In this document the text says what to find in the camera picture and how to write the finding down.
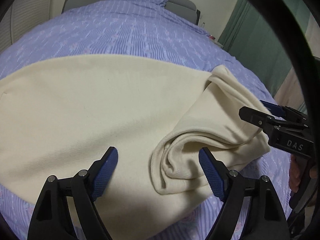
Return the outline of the person's right hand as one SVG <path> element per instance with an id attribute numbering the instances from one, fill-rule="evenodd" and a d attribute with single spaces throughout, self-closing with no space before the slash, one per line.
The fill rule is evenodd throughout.
<path id="1" fill-rule="evenodd" d="M 299 189 L 300 185 L 300 166 L 298 165 L 296 161 L 296 156 L 291 155 L 290 156 L 291 162 L 290 162 L 290 169 L 289 169 L 289 188 L 291 189 L 292 192 L 296 193 Z M 314 166 L 313 168 L 310 169 L 310 178 L 311 179 L 317 179 L 318 177 L 318 172 L 317 172 L 317 166 Z"/>

